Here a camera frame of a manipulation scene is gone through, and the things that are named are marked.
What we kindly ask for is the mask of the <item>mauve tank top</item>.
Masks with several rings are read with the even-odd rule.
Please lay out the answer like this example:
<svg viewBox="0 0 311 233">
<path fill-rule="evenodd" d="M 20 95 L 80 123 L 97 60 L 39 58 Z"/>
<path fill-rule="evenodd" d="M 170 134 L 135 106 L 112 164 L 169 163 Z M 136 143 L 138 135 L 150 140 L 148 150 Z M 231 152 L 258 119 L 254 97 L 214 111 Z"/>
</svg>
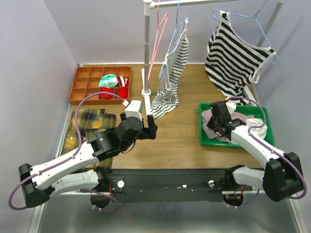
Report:
<svg viewBox="0 0 311 233">
<path fill-rule="evenodd" d="M 226 142 L 226 138 L 222 137 L 219 133 L 215 133 L 214 130 L 209 127 L 209 124 L 212 122 L 212 112 L 210 109 L 205 110 L 201 113 L 202 116 L 202 128 L 203 131 L 205 132 L 205 134 L 207 135 L 207 137 L 209 139 L 216 139 L 220 142 Z M 233 114 L 231 114 L 231 118 L 232 119 L 240 119 L 241 121 L 243 121 L 244 123 L 246 122 L 247 119 L 249 119 L 249 116 L 244 115 L 242 113 L 239 112 L 234 112 Z"/>
</svg>

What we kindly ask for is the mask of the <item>pink wire hanger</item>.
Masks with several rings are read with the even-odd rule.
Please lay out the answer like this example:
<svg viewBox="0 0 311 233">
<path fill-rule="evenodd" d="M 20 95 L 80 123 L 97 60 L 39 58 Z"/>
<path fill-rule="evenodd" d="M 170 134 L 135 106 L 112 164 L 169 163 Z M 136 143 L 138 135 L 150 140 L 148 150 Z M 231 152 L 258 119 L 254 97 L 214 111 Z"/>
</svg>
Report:
<svg viewBox="0 0 311 233">
<path fill-rule="evenodd" d="M 166 27 L 167 20 L 168 20 L 168 13 L 166 13 L 163 16 L 163 18 L 161 20 L 159 20 L 159 12 L 160 12 L 159 9 L 160 9 L 160 1 L 158 1 L 158 4 L 157 4 L 157 32 L 155 35 L 155 43 L 154 43 L 154 48 L 153 48 L 153 53 L 152 53 L 152 58 L 151 58 L 151 64 L 149 67 L 148 77 L 147 77 L 148 81 L 151 77 L 152 69 L 154 66 L 155 59 L 156 59 L 156 54 L 158 51 L 158 47 L 160 45 L 162 35 L 163 35 L 164 29 Z"/>
</svg>

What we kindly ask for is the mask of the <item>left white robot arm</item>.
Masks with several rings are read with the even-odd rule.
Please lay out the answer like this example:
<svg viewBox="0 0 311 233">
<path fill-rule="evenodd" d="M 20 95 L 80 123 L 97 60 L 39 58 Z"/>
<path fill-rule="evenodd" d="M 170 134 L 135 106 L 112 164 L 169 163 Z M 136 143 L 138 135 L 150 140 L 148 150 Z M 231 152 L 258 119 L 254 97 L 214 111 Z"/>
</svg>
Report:
<svg viewBox="0 0 311 233">
<path fill-rule="evenodd" d="M 20 165 L 18 171 L 25 207 L 37 207 L 51 196 L 75 189 L 104 191 L 109 181 L 104 169 L 94 168 L 83 173 L 77 173 L 77 170 L 125 153 L 137 140 L 154 140 L 157 131 L 154 117 L 148 115 L 147 122 L 148 127 L 145 127 L 143 120 L 127 117 L 117 127 L 96 133 L 63 156 L 37 166 Z"/>
</svg>

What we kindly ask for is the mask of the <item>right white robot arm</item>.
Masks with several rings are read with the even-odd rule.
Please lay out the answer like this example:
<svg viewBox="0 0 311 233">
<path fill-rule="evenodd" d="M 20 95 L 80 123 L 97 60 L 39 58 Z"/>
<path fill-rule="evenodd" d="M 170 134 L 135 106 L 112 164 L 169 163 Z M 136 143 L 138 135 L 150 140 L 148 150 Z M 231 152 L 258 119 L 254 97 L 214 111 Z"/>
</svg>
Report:
<svg viewBox="0 0 311 233">
<path fill-rule="evenodd" d="M 237 165 L 225 171 L 224 186 L 228 190 L 247 185 L 263 190 L 274 202 L 283 199 L 301 199 L 307 194 L 299 156 L 286 153 L 252 133 L 241 119 L 232 119 L 236 110 L 233 98 L 211 103 L 208 126 L 221 136 L 240 145 L 262 165 L 262 170 Z"/>
</svg>

